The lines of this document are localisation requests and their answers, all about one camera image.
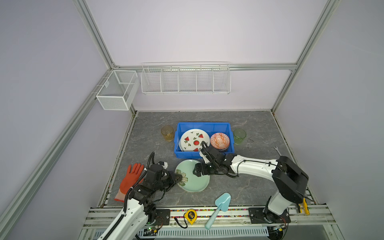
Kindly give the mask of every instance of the watermelon pattern plate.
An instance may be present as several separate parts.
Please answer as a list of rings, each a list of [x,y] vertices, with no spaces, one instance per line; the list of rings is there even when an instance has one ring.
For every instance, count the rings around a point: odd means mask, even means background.
[[[190,129],[181,136],[179,147],[184,152],[199,152],[202,148],[202,141],[206,142],[209,146],[209,135],[201,129]]]

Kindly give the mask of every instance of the yellow tape measure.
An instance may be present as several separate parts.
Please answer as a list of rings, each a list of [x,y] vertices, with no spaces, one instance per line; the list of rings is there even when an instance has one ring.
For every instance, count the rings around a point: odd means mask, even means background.
[[[193,209],[189,209],[185,214],[184,217],[188,220],[188,222],[193,225],[193,223],[196,221],[197,213]]]

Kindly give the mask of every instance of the white mesh basket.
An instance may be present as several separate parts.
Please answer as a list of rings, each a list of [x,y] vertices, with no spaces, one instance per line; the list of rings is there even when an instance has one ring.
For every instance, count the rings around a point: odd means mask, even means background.
[[[230,93],[229,64],[146,67],[141,74],[144,94]]]
[[[139,84],[136,71],[113,70],[96,97],[105,110],[129,110]]]

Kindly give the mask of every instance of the blue plastic bin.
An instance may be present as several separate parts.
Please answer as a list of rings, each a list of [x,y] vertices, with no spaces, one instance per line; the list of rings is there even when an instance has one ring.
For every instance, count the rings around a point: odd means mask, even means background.
[[[230,144],[227,153],[235,153],[233,146],[233,133],[231,131],[231,125],[228,122],[179,122],[175,132],[175,149],[174,152],[177,158],[181,159],[197,159],[202,158],[199,152],[183,152],[179,147],[179,140],[181,136],[189,129],[198,128],[208,133],[209,137],[212,137],[214,133],[222,132],[229,136]]]

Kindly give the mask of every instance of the red rubber glove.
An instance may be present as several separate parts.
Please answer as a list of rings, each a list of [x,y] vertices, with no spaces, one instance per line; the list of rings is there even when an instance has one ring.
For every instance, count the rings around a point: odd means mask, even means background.
[[[144,165],[141,165],[140,163],[135,163],[132,166],[128,166],[127,174],[125,175],[125,178],[121,181],[119,192],[116,194],[115,200],[124,202],[125,195],[127,194],[130,187],[133,186],[137,182],[137,180],[140,177],[141,172],[144,169]]]

